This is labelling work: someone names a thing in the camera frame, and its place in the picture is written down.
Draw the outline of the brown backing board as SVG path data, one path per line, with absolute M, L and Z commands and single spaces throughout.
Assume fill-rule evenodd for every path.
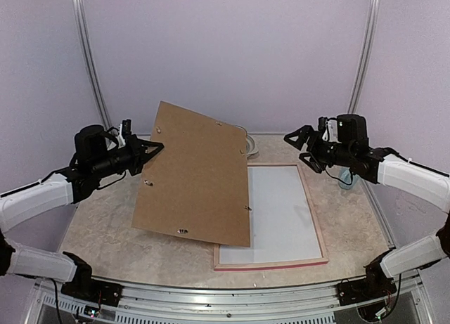
M 245 131 L 161 102 L 150 139 L 164 148 L 143 168 L 132 226 L 249 247 Z

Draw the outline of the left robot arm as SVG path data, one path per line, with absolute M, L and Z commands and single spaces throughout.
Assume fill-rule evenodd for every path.
M 55 208 L 75 205 L 103 189 L 101 181 L 113 175 L 135 176 L 158 155 L 163 143 L 146 141 L 131 132 L 126 119 L 118 128 L 93 124 L 75 135 L 75 153 L 67 167 L 27 186 L 1 194 L 1 234 Z M 73 254 L 61 254 L 21 245 L 1 236 L 1 274 L 49 278 L 70 283 L 83 299 L 98 293 L 90 267 Z

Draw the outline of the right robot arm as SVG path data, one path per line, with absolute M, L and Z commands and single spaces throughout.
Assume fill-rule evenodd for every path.
M 283 140 L 299 150 L 299 159 L 320 174 L 338 166 L 350 176 L 412 197 L 421 207 L 449 213 L 449 175 L 402 156 L 391 147 L 369 144 L 366 119 L 343 114 L 320 117 L 318 126 L 304 125 L 286 134 Z M 359 286 L 368 299 L 378 296 L 387 281 L 417 268 L 427 268 L 449 258 L 449 222 L 432 233 L 381 254 L 366 267 Z

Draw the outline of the light blue mug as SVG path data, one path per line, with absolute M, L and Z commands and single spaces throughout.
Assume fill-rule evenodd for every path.
M 348 168 L 342 167 L 339 172 L 338 185 L 343 190 L 351 190 L 359 180 L 359 176 L 353 174 Z

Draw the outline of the striped ceramic plate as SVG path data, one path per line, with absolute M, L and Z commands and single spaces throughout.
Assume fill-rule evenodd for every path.
M 246 140 L 246 158 L 250 158 L 259 153 L 259 148 L 255 139 L 244 129 Z

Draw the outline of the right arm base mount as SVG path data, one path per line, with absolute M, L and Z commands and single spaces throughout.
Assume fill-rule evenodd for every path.
M 336 285 L 340 306 L 366 302 L 397 292 L 394 278 L 387 277 L 380 266 L 388 253 L 390 251 L 380 254 L 365 266 L 366 275 L 363 278 L 342 280 Z

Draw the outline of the aluminium front rail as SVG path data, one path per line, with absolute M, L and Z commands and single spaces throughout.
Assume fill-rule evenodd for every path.
M 117 306 L 102 305 L 88 317 L 91 303 L 36 283 L 25 323 L 362 323 L 363 311 L 379 299 L 342 306 L 336 283 L 244 290 L 189 289 L 123 284 Z

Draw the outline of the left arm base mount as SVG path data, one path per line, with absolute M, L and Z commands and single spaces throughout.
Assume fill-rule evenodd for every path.
M 118 283 L 94 279 L 92 267 L 77 255 L 63 252 L 76 266 L 74 278 L 70 282 L 64 282 L 61 292 L 64 295 L 96 303 L 99 306 L 118 307 L 122 296 L 123 286 Z

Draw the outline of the right aluminium corner post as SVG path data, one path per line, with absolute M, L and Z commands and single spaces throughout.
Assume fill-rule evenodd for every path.
M 371 57 L 379 9 L 380 9 L 380 0 L 370 0 L 364 38 L 361 47 L 361 53 L 359 57 L 358 67 L 356 69 L 356 77 L 354 80 L 350 101 L 347 108 L 347 112 L 349 114 L 355 114 L 357 112 L 361 92 L 364 87 L 364 80 L 366 77 L 368 64 Z

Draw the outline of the aluminium corner post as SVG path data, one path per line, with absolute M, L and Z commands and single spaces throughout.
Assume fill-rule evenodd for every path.
M 84 63 L 86 65 L 88 80 L 91 85 L 91 89 L 93 91 L 96 109 L 98 111 L 98 115 L 101 119 L 103 126 L 106 129 L 109 129 L 113 126 L 113 124 L 111 122 L 106 102 L 103 97 L 103 93 L 101 91 L 101 85 L 98 80 L 98 74 L 89 38 L 89 29 L 86 19 L 86 13 L 84 10 L 84 2 L 83 0 L 72 0 L 72 5 L 75 12 L 75 21 L 77 25 L 79 40 L 82 47 L 82 55 L 84 58 Z
M 349 114 L 355 114 L 357 112 L 361 92 L 364 87 L 364 80 L 366 77 L 368 64 L 371 57 L 379 9 L 380 9 L 380 0 L 370 0 L 364 38 L 361 47 L 361 53 L 359 57 L 358 67 L 356 69 L 356 77 L 354 80 L 350 101 L 347 108 L 347 112 Z

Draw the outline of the left aluminium corner post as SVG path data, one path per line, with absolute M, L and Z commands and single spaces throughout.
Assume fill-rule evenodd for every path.
M 75 12 L 75 21 L 77 25 L 79 40 L 82 47 L 82 55 L 84 58 L 84 63 L 86 65 L 88 80 L 91 85 L 91 89 L 93 91 L 96 109 L 98 111 L 98 115 L 101 119 L 103 126 L 106 129 L 109 129 L 113 126 L 113 124 L 111 122 L 106 102 L 103 97 L 103 93 L 101 91 L 101 85 L 98 80 L 98 74 L 89 38 L 89 29 L 86 19 L 86 13 L 84 10 L 84 2 L 83 0 L 72 0 L 72 5 Z

